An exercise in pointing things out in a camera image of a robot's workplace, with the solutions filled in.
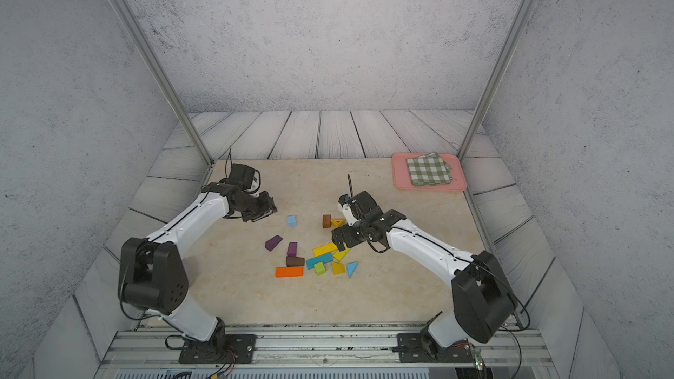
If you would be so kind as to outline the lime green long block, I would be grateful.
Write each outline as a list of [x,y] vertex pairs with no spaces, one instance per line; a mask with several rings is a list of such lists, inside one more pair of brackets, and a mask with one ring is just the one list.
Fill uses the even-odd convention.
[[333,262],[341,263],[342,260],[349,254],[350,249],[346,248],[344,251],[336,251],[332,254]]

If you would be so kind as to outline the yellow long wooden block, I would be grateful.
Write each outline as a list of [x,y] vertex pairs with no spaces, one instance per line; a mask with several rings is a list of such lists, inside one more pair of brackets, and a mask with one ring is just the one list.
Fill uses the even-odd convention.
[[329,243],[329,244],[326,244],[326,245],[321,246],[321,247],[316,247],[313,250],[313,256],[319,257],[319,256],[323,256],[323,254],[333,254],[334,252],[337,252],[337,251],[338,251],[337,245],[335,245],[333,243]]

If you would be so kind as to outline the light blue triangle block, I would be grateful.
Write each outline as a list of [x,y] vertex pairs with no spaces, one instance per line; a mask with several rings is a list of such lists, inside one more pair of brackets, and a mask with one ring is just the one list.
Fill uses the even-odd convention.
[[356,272],[357,266],[358,266],[357,261],[347,264],[347,273],[348,273],[349,277],[352,277],[352,275],[354,275],[354,273]]

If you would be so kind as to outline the teal long wooden block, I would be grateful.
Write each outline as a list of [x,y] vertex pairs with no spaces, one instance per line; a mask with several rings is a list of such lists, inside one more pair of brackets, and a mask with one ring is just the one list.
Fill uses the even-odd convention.
[[308,270],[313,270],[314,267],[319,263],[327,264],[331,263],[332,261],[333,261],[332,253],[322,254],[320,256],[315,256],[314,258],[308,259],[306,261],[306,268]]

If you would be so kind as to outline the dark brown rectangular block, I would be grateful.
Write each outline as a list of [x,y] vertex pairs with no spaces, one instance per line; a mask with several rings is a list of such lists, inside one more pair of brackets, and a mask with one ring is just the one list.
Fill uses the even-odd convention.
[[305,265],[305,259],[303,257],[287,256],[285,263],[288,268],[303,267]]

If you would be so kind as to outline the green small cube block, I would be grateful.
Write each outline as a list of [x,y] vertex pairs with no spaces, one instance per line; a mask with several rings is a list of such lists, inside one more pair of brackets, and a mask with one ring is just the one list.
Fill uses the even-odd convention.
[[325,274],[326,274],[326,267],[325,267],[325,264],[322,263],[322,262],[319,262],[319,263],[315,264],[314,267],[313,267],[313,269],[314,269],[316,275],[318,275],[319,277],[320,277],[321,275],[325,275]]

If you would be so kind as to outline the orange long wooden block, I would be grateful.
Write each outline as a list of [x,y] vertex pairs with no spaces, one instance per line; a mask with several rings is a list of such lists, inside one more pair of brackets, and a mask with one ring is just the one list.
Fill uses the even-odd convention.
[[303,277],[303,267],[280,267],[276,269],[277,278]]

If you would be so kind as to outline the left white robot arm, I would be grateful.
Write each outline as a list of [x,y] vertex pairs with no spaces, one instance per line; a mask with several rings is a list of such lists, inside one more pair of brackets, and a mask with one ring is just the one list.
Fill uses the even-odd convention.
[[190,294],[184,256],[217,221],[235,214],[256,222],[277,212],[268,192],[212,182],[175,219],[146,238],[127,240],[120,251],[118,298],[122,305],[164,320],[188,340],[209,342],[222,326]]

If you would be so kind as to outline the brown small wooden block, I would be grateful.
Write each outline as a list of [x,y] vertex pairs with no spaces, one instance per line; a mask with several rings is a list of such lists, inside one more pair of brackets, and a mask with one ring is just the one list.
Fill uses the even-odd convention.
[[332,217],[330,214],[324,214],[322,216],[322,227],[323,228],[330,228],[332,225]]

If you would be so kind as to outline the purple rectangular wooden block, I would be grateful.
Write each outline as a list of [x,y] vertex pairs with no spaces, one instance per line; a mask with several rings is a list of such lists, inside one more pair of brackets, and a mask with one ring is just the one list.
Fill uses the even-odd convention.
[[298,253],[298,243],[297,242],[290,242],[288,250],[287,250],[287,255],[289,257],[296,257],[297,253]]

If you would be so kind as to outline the pink tray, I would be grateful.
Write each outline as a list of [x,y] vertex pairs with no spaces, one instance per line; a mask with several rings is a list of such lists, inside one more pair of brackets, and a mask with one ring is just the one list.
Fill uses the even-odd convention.
[[394,185],[402,191],[464,192],[468,184],[452,154],[396,153],[391,158]]

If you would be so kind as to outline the green checkered cloth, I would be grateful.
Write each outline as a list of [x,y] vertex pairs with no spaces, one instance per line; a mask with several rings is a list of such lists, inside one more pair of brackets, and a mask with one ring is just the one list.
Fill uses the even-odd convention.
[[440,154],[432,153],[407,159],[411,183],[416,187],[451,184],[451,166]]

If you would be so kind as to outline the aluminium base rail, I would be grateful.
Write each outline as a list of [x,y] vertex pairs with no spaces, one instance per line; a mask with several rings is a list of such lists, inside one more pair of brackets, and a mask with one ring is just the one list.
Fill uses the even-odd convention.
[[557,378],[542,335],[500,332],[449,354],[422,350],[418,324],[234,326],[231,345],[185,355],[168,328],[117,333],[97,378]]

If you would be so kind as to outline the aluminium frame post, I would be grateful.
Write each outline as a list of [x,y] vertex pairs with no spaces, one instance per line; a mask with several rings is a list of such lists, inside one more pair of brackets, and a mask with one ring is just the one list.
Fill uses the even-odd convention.
[[507,67],[514,56],[514,52],[518,46],[521,35],[525,32],[528,21],[535,8],[537,0],[521,0],[513,21],[508,30],[507,36],[503,43],[498,58],[493,66],[493,70],[487,80],[484,90],[477,101],[476,108],[473,112],[472,119],[466,131],[462,145],[459,148],[458,158],[462,161],[468,156],[470,149],[477,137],[479,127],[483,124],[484,119],[489,111],[491,104],[496,96],[498,86],[507,72]]
[[179,124],[184,128],[188,139],[191,141],[192,145],[196,147],[199,155],[202,160],[205,162],[208,168],[212,168],[214,164],[214,158],[211,153],[208,151],[205,143],[203,142],[201,135],[198,133],[197,128],[194,126],[194,123],[191,121],[188,112],[185,109],[184,104],[180,100],[176,89],[173,84],[170,82],[170,79],[161,65],[156,53],[152,49],[152,46],[147,39],[137,17],[134,15],[133,10],[131,9],[127,0],[108,0],[112,9],[117,14],[120,22],[131,36],[133,44],[135,45],[137,51],[140,54],[142,61],[145,63],[150,74],[156,81],[158,87],[163,93],[164,98],[168,102],[171,110],[174,112]]

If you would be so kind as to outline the right aluminium frame post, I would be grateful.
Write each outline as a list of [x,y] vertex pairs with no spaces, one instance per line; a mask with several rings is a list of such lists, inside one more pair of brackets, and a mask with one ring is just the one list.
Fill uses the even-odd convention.
[[507,36],[503,43],[498,58],[493,66],[493,70],[487,80],[484,90],[477,101],[476,108],[473,112],[472,119],[466,131],[462,145],[459,148],[458,158],[462,161],[468,156],[470,149],[477,137],[479,127],[483,124],[484,119],[489,111],[491,104],[496,96],[498,86],[507,72],[507,67],[514,56],[514,52],[518,46],[521,35],[525,32],[528,21],[535,8],[537,0],[521,0],[513,21],[508,30]]

